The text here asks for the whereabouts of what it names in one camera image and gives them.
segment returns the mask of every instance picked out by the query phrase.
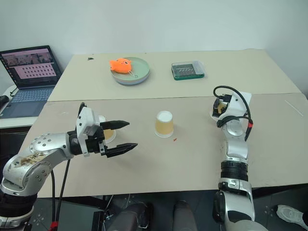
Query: white cable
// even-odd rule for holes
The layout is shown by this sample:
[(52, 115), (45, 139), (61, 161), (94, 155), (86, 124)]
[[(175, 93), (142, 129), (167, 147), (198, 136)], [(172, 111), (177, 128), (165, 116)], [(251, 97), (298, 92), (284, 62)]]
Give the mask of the white cable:
[(127, 205), (128, 205), (128, 202), (129, 202), (129, 198), (130, 198), (130, 194), (128, 195), (128, 199), (127, 199), (125, 208), (127, 208)]
[(108, 204), (107, 204), (107, 206), (106, 206), (105, 210), (108, 208), (108, 206), (109, 206), (109, 204), (110, 204), (110, 202), (111, 202), (111, 200), (112, 200), (113, 196), (114, 196), (114, 195), (112, 195), (112, 196), (110, 197), (109, 202), (108, 202)]

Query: green container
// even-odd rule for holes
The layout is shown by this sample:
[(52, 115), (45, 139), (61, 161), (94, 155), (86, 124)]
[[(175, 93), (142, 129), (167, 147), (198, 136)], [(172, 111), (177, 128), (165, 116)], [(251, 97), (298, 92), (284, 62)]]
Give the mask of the green container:
[(173, 63), (171, 70), (175, 80), (203, 78), (205, 76), (205, 70), (200, 61)]

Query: orange toy fish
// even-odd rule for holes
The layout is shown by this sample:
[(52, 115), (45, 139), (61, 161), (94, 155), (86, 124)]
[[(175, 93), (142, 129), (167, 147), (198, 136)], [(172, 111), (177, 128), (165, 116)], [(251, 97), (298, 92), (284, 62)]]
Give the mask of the orange toy fish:
[(129, 73), (131, 71), (131, 60), (120, 58), (116, 61), (110, 60), (109, 63), (112, 71), (118, 73)]

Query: laptop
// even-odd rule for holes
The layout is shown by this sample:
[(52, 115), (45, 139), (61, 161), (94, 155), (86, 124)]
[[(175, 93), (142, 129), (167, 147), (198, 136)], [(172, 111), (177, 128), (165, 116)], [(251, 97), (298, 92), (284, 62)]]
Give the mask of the laptop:
[(0, 51), (0, 60), (18, 88), (0, 119), (38, 116), (62, 74), (50, 47)]

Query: laptop screen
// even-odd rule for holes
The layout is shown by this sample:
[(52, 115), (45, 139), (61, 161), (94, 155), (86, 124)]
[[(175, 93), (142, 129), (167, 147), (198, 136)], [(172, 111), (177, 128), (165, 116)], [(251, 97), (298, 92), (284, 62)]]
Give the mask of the laptop screen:
[(19, 89), (55, 86), (62, 74), (49, 46), (1, 51), (0, 60)]

